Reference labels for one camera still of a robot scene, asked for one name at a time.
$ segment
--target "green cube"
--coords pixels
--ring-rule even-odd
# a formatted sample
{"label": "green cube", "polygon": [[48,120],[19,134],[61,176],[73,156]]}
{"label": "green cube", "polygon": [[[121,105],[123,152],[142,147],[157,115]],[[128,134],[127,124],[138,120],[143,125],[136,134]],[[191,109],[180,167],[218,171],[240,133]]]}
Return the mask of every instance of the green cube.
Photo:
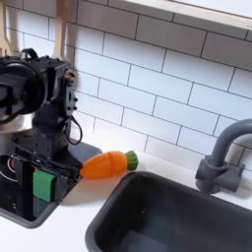
{"label": "green cube", "polygon": [[33,195],[46,202],[53,201],[56,176],[42,170],[33,173]]}

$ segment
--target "toy carrot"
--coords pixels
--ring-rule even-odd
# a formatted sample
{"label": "toy carrot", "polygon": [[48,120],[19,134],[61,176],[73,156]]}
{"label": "toy carrot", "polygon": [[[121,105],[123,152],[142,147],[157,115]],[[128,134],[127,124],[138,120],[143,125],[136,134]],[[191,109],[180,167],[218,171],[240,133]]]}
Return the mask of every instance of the toy carrot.
{"label": "toy carrot", "polygon": [[80,171],[85,178],[105,178],[119,175],[128,170],[135,170],[138,157],[134,152],[108,152],[92,157],[83,163]]}

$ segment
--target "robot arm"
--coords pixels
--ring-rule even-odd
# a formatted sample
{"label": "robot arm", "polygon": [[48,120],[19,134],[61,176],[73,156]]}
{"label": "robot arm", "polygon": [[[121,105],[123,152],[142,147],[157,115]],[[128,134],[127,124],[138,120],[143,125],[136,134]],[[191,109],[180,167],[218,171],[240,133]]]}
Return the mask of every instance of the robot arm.
{"label": "robot arm", "polygon": [[21,57],[0,58],[0,125],[20,114],[34,114],[32,133],[14,140],[12,160],[18,184],[32,190],[34,171],[47,172],[55,177],[55,201],[76,184],[82,168],[68,150],[71,121],[75,121],[72,114],[77,109],[74,75],[69,70],[68,63],[38,58],[32,49],[24,50]]}

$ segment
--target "gray faucet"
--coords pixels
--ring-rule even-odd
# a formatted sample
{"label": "gray faucet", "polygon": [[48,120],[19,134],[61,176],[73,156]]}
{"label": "gray faucet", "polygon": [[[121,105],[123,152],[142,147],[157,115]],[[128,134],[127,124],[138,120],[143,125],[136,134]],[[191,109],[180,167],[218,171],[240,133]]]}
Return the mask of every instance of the gray faucet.
{"label": "gray faucet", "polygon": [[252,134],[252,119],[233,123],[223,130],[212,154],[201,160],[196,173],[196,185],[201,191],[209,194],[218,193],[221,188],[237,191],[245,166],[234,169],[224,160],[232,142],[247,134]]}

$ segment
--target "wooden shelf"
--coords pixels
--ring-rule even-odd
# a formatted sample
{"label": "wooden shelf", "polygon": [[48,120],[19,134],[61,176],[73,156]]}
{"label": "wooden shelf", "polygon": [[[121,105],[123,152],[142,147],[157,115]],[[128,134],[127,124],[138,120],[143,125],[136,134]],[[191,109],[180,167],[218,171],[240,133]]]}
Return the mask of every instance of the wooden shelf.
{"label": "wooden shelf", "polygon": [[135,4],[145,5],[165,11],[179,13],[199,19],[213,21],[246,30],[252,30],[252,19],[234,14],[224,13],[219,10],[206,9],[185,3],[178,3],[169,0],[120,0]]}

